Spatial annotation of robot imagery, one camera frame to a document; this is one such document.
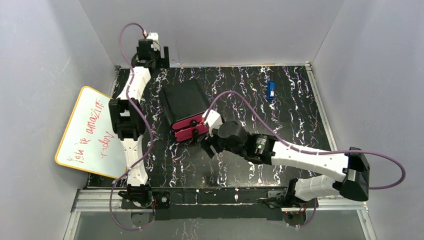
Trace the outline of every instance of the marble surface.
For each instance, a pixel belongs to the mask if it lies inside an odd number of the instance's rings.
[[[116,97],[128,79],[121,69],[114,89]],[[267,79],[275,81],[276,98],[267,100]],[[287,186],[290,179],[310,178],[315,173],[286,166],[255,165],[230,152],[210,159],[193,142],[178,143],[159,101],[158,92],[166,85],[197,79],[210,102],[227,90],[241,93],[259,116],[283,139],[295,144],[330,150],[330,145],[311,84],[304,66],[197,67],[162,69],[146,86],[142,110],[154,131],[150,142],[146,132],[143,149],[153,144],[144,165],[152,187],[271,187]],[[225,120],[240,122],[251,133],[267,130],[235,95],[228,95],[214,107]],[[87,188],[110,188],[113,179],[90,174]],[[125,186],[125,180],[119,186]]]

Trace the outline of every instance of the whiteboard with orange border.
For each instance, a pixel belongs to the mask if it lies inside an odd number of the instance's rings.
[[[117,179],[125,169],[125,154],[114,133],[107,95],[84,86],[57,149],[56,163]]]

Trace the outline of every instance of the table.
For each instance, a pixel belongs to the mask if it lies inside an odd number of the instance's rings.
[[[113,92],[123,90],[129,69],[120,69]],[[267,100],[267,79],[275,81],[275,99]],[[283,139],[295,144],[330,150],[330,144],[304,65],[240,67],[176,67],[152,75],[143,94],[142,111],[154,130],[153,149],[144,161],[154,188],[281,187],[290,179],[317,174],[294,167],[255,165],[230,152],[210,159],[195,142],[178,143],[170,135],[159,90],[167,85],[196,79],[210,102],[218,94],[241,93]],[[250,133],[269,134],[235,95],[223,97],[215,108],[225,120],[240,122]],[[149,134],[143,138],[147,149]],[[86,188],[111,188],[113,179],[90,174]],[[118,184],[125,187],[125,179]]]

